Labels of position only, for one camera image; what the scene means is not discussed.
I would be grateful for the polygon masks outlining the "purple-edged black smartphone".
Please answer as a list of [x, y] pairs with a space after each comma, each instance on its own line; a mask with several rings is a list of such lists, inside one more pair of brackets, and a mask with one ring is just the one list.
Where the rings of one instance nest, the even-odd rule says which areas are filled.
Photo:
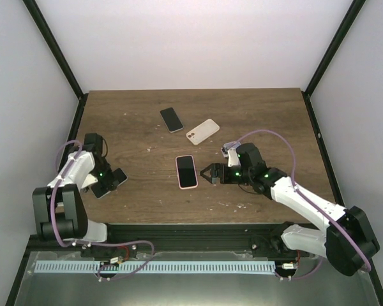
[[97, 199], [115, 191], [121, 184], [128, 180], [127, 175], [121, 168], [107, 170], [97, 177], [98, 181], [91, 186], [91, 191]]

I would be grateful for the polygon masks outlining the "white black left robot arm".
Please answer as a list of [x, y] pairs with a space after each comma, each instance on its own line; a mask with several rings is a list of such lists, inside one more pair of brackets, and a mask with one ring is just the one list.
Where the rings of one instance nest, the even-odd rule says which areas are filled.
[[108, 236], [107, 225], [91, 221], [80, 192], [91, 190], [100, 199], [128, 180], [120, 168], [113, 170], [107, 161], [107, 143], [98, 133], [88, 133], [84, 142], [74, 144], [56, 177], [45, 187], [33, 191], [33, 209], [38, 238], [57, 241], [63, 247], [77, 240], [95, 244], [101, 256], [109, 258], [117, 251], [117, 240]]

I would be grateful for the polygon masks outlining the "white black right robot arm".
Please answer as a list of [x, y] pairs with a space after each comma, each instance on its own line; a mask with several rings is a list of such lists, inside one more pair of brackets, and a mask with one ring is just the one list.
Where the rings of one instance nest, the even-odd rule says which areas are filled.
[[212, 163], [200, 171], [200, 176], [212, 184], [250, 186], [255, 193], [285, 205], [315, 226], [310, 229], [289, 224], [271, 240], [275, 255], [284, 257], [292, 250], [312, 253], [326, 258], [346, 276], [370, 268], [380, 245], [362, 209], [331, 203], [295, 183], [284, 171], [268, 167], [253, 143], [226, 151], [226, 163]]

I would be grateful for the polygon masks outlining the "cream phone case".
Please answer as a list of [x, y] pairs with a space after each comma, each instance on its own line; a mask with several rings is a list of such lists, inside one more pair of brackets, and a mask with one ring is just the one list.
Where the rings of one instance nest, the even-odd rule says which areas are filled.
[[199, 145], [220, 130], [220, 126], [212, 119], [207, 119], [186, 134], [186, 138], [193, 144]]

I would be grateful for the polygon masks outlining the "silver-edged black smartphone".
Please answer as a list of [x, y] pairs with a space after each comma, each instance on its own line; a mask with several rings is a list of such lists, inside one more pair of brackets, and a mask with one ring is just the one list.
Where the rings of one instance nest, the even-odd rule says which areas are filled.
[[160, 115], [170, 133], [180, 131], [184, 128], [176, 111], [172, 107], [160, 110]]

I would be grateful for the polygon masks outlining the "black front frame rail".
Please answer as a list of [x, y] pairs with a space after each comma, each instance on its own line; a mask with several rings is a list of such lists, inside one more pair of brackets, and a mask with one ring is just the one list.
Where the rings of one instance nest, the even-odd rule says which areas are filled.
[[255, 257], [289, 258], [295, 255], [283, 245], [280, 235], [291, 222], [277, 224], [108, 224], [107, 242], [119, 244], [135, 241], [127, 247], [129, 257], [151, 247], [138, 241], [154, 244], [156, 252], [214, 252], [235, 251], [253, 253]]

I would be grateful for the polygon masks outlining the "black left side rail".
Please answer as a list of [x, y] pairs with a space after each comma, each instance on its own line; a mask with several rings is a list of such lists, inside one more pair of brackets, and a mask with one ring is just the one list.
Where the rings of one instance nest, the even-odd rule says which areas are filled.
[[[71, 147], [71, 141], [75, 140], [79, 130], [80, 122], [84, 113], [84, 108], [87, 102], [88, 93], [84, 94], [80, 99], [73, 118], [70, 132], [67, 137], [67, 144], [61, 146], [56, 153], [55, 171], [56, 175], [65, 165], [68, 158], [68, 151]], [[50, 222], [49, 204], [47, 203], [47, 187], [39, 187], [33, 191], [33, 208], [36, 231], [41, 240], [44, 240], [42, 224]]]

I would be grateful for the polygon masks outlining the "black right side rail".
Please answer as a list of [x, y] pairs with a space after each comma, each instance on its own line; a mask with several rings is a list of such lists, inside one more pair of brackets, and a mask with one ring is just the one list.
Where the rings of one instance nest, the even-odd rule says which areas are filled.
[[317, 122], [317, 118], [315, 115], [315, 112], [312, 107], [312, 102], [310, 100], [309, 95], [307, 95], [305, 92], [302, 92], [303, 100], [305, 103], [306, 110], [308, 112], [308, 116], [310, 119], [310, 123], [312, 125], [313, 133], [315, 135], [317, 145], [320, 151], [320, 155], [322, 157], [322, 161], [324, 163], [325, 171], [328, 177], [329, 185], [331, 187], [334, 200], [336, 201], [337, 204], [344, 206], [342, 194], [340, 192], [340, 188], [338, 185], [338, 181], [336, 179], [336, 176], [334, 174], [333, 166], [331, 164], [329, 154], [326, 149], [326, 145], [324, 143], [324, 139], [322, 136], [322, 132], [319, 127], [319, 123]]

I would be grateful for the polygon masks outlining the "black frame post left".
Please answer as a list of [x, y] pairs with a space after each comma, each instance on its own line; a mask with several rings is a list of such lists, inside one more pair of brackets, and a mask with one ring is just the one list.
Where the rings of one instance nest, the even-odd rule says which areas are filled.
[[34, 23], [36, 24], [40, 34], [45, 40], [58, 66], [63, 72], [63, 75], [69, 83], [72, 91], [76, 95], [77, 99], [81, 100], [84, 97], [84, 92], [81, 89], [77, 79], [75, 78], [75, 75], [73, 74], [73, 71], [71, 70], [70, 65], [68, 64], [68, 61], [66, 60], [47, 21], [45, 20], [45, 17], [41, 12], [38, 3], [35, 0], [23, 0], [22, 2], [24, 3], [24, 6], [26, 7]]

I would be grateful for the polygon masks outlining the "black frame post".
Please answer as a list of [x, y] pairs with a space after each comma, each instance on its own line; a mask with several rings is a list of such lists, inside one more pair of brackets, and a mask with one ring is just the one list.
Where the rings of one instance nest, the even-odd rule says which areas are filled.
[[47, 21], [45, 20], [45, 17], [41, 12], [38, 3], [35, 0], [23, 0], [22, 2], [24, 3], [24, 6], [26, 7], [34, 23], [36, 24], [40, 34], [45, 40], [58, 66], [63, 72], [63, 75], [69, 83], [72, 91], [76, 95], [77, 99], [81, 100], [84, 97], [84, 92], [81, 89], [77, 79], [75, 78], [75, 75], [73, 74], [73, 71], [71, 70], [70, 65], [68, 64], [68, 61], [66, 60]]
[[344, 15], [340, 25], [338, 26], [328, 48], [326, 49], [321, 61], [319, 62], [319, 65], [317, 66], [317, 69], [315, 70], [313, 76], [310, 79], [310, 82], [308, 86], [306, 87], [306, 90], [304, 93], [311, 97], [312, 94], [315, 92], [315, 89], [317, 88], [319, 82], [322, 80], [322, 77], [324, 76], [326, 70], [328, 69], [331, 61], [333, 60], [335, 54], [337, 53], [339, 47], [341, 46], [342, 42], [344, 41], [347, 33], [349, 32], [350, 28], [352, 27], [354, 21], [356, 20], [357, 16], [359, 15], [359, 12], [361, 11], [362, 7], [365, 4], [365, 0], [353, 0]]

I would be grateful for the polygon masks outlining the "black frame post right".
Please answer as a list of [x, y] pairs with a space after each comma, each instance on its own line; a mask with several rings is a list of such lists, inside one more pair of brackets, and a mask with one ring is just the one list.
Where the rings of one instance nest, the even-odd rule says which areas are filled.
[[322, 80], [322, 77], [324, 76], [326, 70], [328, 69], [331, 61], [333, 60], [335, 54], [337, 53], [339, 47], [341, 46], [342, 42], [344, 41], [347, 33], [349, 32], [350, 28], [352, 27], [354, 21], [356, 20], [357, 16], [359, 15], [359, 12], [361, 11], [362, 7], [365, 4], [365, 0], [353, 0], [344, 15], [340, 25], [338, 26], [328, 48], [326, 49], [321, 61], [319, 62], [319, 65], [317, 66], [317, 69], [315, 70], [313, 76], [310, 79], [310, 82], [308, 86], [306, 87], [306, 90], [304, 93], [311, 97], [312, 94], [315, 92], [315, 89], [317, 88], [319, 82]]

